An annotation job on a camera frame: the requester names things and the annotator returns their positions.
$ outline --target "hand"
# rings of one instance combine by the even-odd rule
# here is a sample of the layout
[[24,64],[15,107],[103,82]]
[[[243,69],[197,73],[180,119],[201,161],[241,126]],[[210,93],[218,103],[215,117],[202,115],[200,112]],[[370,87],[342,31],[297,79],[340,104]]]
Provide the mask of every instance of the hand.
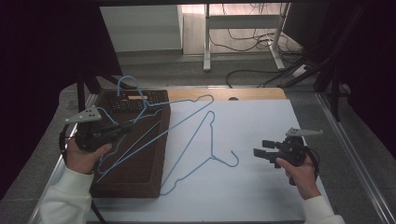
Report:
[[80,150],[75,138],[67,141],[66,166],[72,171],[87,175],[90,174],[95,163],[105,155],[110,149],[111,144],[99,147],[94,152]]
[[276,162],[285,169],[287,177],[294,179],[297,189],[304,200],[320,195],[315,180],[314,165],[309,156],[306,156],[303,165],[299,167],[295,167],[280,158],[276,158]]

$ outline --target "wire hanger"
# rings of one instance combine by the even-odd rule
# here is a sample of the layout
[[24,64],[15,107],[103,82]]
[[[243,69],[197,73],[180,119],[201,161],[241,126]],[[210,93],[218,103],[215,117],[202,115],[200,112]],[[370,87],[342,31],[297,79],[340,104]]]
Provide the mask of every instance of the wire hanger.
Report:
[[[214,98],[211,94],[205,94],[205,95],[201,95],[199,96],[197,99],[195,100],[191,100],[191,99],[186,99],[186,100],[179,100],[179,101],[169,101],[169,102],[162,102],[162,103],[157,103],[157,104],[150,104],[149,101],[147,101],[143,95],[143,92],[140,89],[140,85],[138,84],[137,80],[134,77],[131,76],[125,76],[119,79],[119,83],[117,85],[117,96],[120,97],[120,83],[125,79],[125,78],[131,78],[135,84],[136,84],[136,90],[138,91],[140,97],[142,98],[143,101],[143,109],[142,111],[139,113],[139,115],[135,118],[130,120],[133,123],[136,123],[138,120],[149,117],[149,116],[155,116],[157,115],[157,113],[159,111],[156,111],[154,115],[146,115],[146,116],[142,116],[143,113],[145,112],[145,110],[148,107],[152,107],[152,106],[157,106],[157,105],[170,105],[170,104],[174,104],[174,103],[181,103],[181,102],[193,102],[196,103],[198,102],[201,98],[204,97],[210,97],[211,101],[209,101],[207,104],[203,105],[201,108],[197,109],[196,111],[192,112],[190,115],[188,115],[186,118],[182,119],[180,122],[178,122],[177,124],[175,124],[174,126],[172,126],[171,128],[169,128],[168,130],[166,130],[165,132],[159,134],[158,136],[154,137],[153,139],[151,139],[150,141],[148,141],[145,145],[143,145],[142,147],[138,148],[137,150],[135,150],[133,153],[127,155],[129,153],[129,151],[137,144],[137,142],[139,142],[147,133],[149,133],[156,125],[158,125],[160,122],[157,122],[156,124],[153,125],[153,127],[151,127],[145,134],[143,134],[143,136],[141,136],[136,143],[134,143],[132,146],[130,146],[124,153],[122,156],[120,156],[116,162],[114,162],[108,169],[106,169],[105,171],[100,171],[99,167],[102,165],[103,161],[105,161],[109,156],[114,155],[120,147],[120,142],[122,142],[122,140],[124,139],[125,135],[121,138],[121,140],[118,142],[116,150],[108,155],[106,155],[106,157],[102,157],[100,160],[100,165],[98,166],[98,172],[99,174],[101,174],[102,176],[97,180],[97,182],[99,182],[100,180],[102,180],[111,170],[113,170],[114,168],[116,168],[118,165],[120,165],[121,163],[123,163],[124,161],[128,160],[129,158],[131,158],[135,153],[139,152],[140,150],[142,150],[143,148],[145,148],[146,146],[148,146],[149,144],[153,143],[154,141],[156,141],[158,138],[160,138],[161,136],[163,136],[164,134],[170,132],[171,130],[175,129],[179,124],[183,123],[184,121],[190,119],[191,117],[193,117],[194,115],[196,115],[198,112],[202,111],[203,109],[205,109],[206,107],[208,107],[209,105],[211,105],[214,102]],[[186,147],[184,148],[183,152],[181,153],[181,155],[179,156],[179,158],[177,159],[177,162],[174,164],[173,168],[171,169],[171,172],[168,174],[168,176],[165,178],[165,180],[162,182],[162,186],[164,185],[164,183],[167,181],[167,179],[169,178],[169,176],[173,173],[173,171],[175,170],[178,162],[181,160],[182,156],[184,155],[185,151],[187,150],[187,148],[189,147],[192,139],[194,138],[194,136],[198,133],[198,131],[200,130],[202,124],[204,123],[204,121],[206,120],[207,116],[211,114],[213,115],[213,119],[210,122],[210,129],[211,129],[211,156],[206,159],[203,163],[201,163],[199,166],[197,166],[196,168],[194,168],[191,172],[189,172],[187,175],[185,175],[184,177],[178,179],[175,183],[174,186],[168,190],[165,193],[161,193],[161,195],[167,195],[170,192],[172,192],[176,186],[177,183],[179,181],[182,181],[184,179],[186,179],[188,176],[190,176],[192,173],[194,173],[196,170],[198,170],[200,167],[202,167],[205,163],[207,163],[210,160],[215,160],[215,161],[219,161],[221,163],[226,164],[229,167],[235,167],[239,164],[239,158],[236,156],[236,154],[232,152],[232,154],[235,156],[236,158],[236,164],[231,165],[229,163],[227,163],[226,161],[223,161],[221,159],[219,159],[218,157],[216,157],[213,153],[213,122],[215,121],[215,113],[213,111],[208,111],[205,115],[205,117],[203,118],[203,120],[201,121],[200,125],[198,126],[198,128],[196,129],[194,135],[192,136],[192,138],[190,139],[190,142],[186,145]],[[112,119],[107,113],[106,115],[113,121],[113,123],[117,123],[114,119]]]
[[239,164],[239,158],[236,156],[236,154],[231,150],[231,153],[233,154],[233,156],[236,158],[236,164],[231,165],[229,163],[227,163],[226,161],[223,161],[221,159],[219,159],[218,157],[216,157],[213,153],[213,122],[215,121],[216,115],[213,111],[208,111],[205,115],[205,117],[202,119],[200,125],[198,126],[198,128],[195,130],[195,133],[192,135],[189,143],[186,145],[186,147],[184,148],[184,150],[181,152],[180,156],[177,158],[177,161],[175,162],[175,164],[173,165],[171,171],[169,172],[169,174],[166,176],[165,180],[161,183],[161,187],[163,187],[163,185],[166,183],[166,181],[168,180],[169,176],[174,172],[176,166],[178,165],[178,163],[180,162],[181,158],[183,157],[184,153],[186,152],[186,150],[189,148],[190,143],[192,142],[192,140],[194,139],[195,135],[198,133],[198,131],[200,130],[201,126],[203,125],[204,121],[206,120],[207,116],[211,114],[213,115],[213,119],[210,121],[210,157],[208,157],[205,161],[203,161],[201,164],[199,164],[197,167],[195,167],[194,169],[192,169],[187,175],[184,175],[183,177],[177,179],[174,183],[174,186],[172,188],[170,188],[168,191],[164,192],[164,193],[160,193],[162,196],[168,195],[169,193],[171,193],[177,186],[177,183],[186,179],[187,177],[189,177],[190,175],[192,175],[195,171],[197,171],[199,168],[201,168],[202,166],[204,166],[208,161],[210,160],[214,160],[214,161],[219,161],[221,163],[226,164],[229,167],[235,167]]

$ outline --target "wall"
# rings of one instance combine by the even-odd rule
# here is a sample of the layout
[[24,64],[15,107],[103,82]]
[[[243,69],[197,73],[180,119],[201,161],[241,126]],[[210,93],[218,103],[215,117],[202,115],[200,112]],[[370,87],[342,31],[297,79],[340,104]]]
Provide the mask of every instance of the wall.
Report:
[[182,48],[180,6],[101,7],[116,52]]

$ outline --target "white surface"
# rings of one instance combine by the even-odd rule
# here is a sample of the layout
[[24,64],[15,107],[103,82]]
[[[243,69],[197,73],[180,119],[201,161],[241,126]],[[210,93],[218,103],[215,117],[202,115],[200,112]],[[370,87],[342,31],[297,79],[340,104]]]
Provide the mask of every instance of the white surface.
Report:
[[[172,104],[171,126],[204,104],[207,102]],[[304,220],[301,197],[289,185],[284,171],[253,156],[253,148],[262,148],[263,139],[283,141],[290,127],[300,127],[289,100],[214,102],[169,133],[163,179],[209,109],[216,113],[214,154],[235,164],[233,150],[239,165],[231,168],[211,160],[179,182],[169,195],[158,199],[97,199],[106,220],[161,223]],[[162,192],[210,156],[212,118],[211,115],[206,118]],[[326,196],[320,180],[318,185]],[[96,220],[93,213],[90,220]]]

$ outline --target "robotic hand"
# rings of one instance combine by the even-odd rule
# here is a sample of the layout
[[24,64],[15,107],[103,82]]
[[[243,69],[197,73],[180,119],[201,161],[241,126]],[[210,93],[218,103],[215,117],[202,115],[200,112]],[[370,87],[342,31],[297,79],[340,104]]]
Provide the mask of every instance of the robotic hand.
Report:
[[65,121],[64,130],[60,134],[60,148],[65,148],[65,132],[69,124],[77,123],[75,133],[76,143],[81,150],[94,152],[97,148],[107,143],[116,142],[123,134],[129,133],[134,128],[134,123],[125,122],[121,125],[114,124],[103,127],[99,120],[102,117],[97,108],[90,107]]
[[[323,132],[290,128],[290,130],[286,133],[286,139],[282,143],[262,140],[263,147],[277,148],[279,149],[278,152],[267,152],[266,150],[253,148],[253,155],[258,158],[266,159],[270,163],[274,163],[276,169],[280,168],[280,165],[276,163],[276,158],[281,158],[285,161],[288,161],[294,166],[301,166],[304,163],[306,155],[308,155],[314,163],[315,178],[317,178],[319,172],[318,158],[316,158],[312,153],[314,150],[304,146],[303,136],[322,133]],[[290,178],[289,183],[295,186],[294,180],[292,178]]]

